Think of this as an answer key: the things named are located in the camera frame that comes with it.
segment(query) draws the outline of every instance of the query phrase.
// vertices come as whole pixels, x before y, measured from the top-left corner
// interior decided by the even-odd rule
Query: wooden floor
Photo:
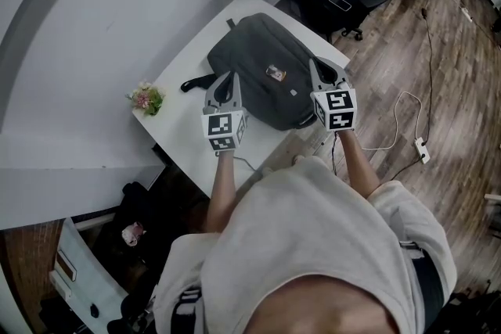
[[[485,0],[464,2],[479,26],[467,21],[454,0],[429,1],[434,85],[427,144],[431,162],[416,164],[398,179],[444,225],[459,272],[456,289],[482,291],[488,279],[493,282],[492,288],[501,289],[501,240],[488,232],[483,200],[485,193],[501,193],[501,51],[490,37],[489,27],[496,18],[493,8]],[[363,41],[339,34],[332,38],[333,44],[351,59],[347,73],[357,91],[356,133],[366,148],[392,143],[393,107],[401,91],[422,100],[418,135],[426,136],[431,52],[420,11],[426,3],[391,0],[366,19]],[[417,101],[402,98],[397,110],[400,132],[395,147],[367,152],[382,180],[390,179],[415,160],[413,139],[418,108]],[[290,135],[265,164],[275,169],[285,167],[294,154],[303,153],[316,154],[332,166],[332,143],[333,137],[314,125]],[[347,181],[339,142],[334,159],[338,176]],[[206,197],[176,167],[164,177],[162,192],[166,196],[197,204],[196,213],[187,217],[196,231],[207,206]],[[52,293],[47,274],[60,225],[61,221],[54,221],[0,235],[0,261],[4,271],[9,272],[13,292],[35,332],[43,332],[38,305],[41,298]]]

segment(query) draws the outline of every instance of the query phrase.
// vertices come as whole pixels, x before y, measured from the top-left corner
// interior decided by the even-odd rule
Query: gray backpack
[[[310,50],[263,13],[229,25],[207,56],[216,76],[237,72],[243,106],[271,127],[285,131],[312,124]]]

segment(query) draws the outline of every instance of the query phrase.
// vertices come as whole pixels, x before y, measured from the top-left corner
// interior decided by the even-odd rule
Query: white box
[[[240,146],[247,122],[242,110],[236,112],[204,114],[204,137],[215,152],[234,150]]]
[[[355,89],[312,92],[315,114],[328,131],[351,130],[357,117]]]

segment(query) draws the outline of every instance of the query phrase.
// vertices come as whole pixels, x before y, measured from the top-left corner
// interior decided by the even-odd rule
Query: person's right arm
[[[367,199],[380,186],[376,171],[369,164],[352,130],[339,131],[337,134],[343,145],[350,186]]]

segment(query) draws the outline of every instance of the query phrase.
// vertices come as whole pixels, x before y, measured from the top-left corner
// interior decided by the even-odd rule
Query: white power strip
[[[419,137],[416,141],[414,141],[414,146],[416,147],[417,154],[421,159],[422,164],[426,164],[430,161],[430,154],[428,153],[428,149],[424,145],[424,141],[421,137]]]

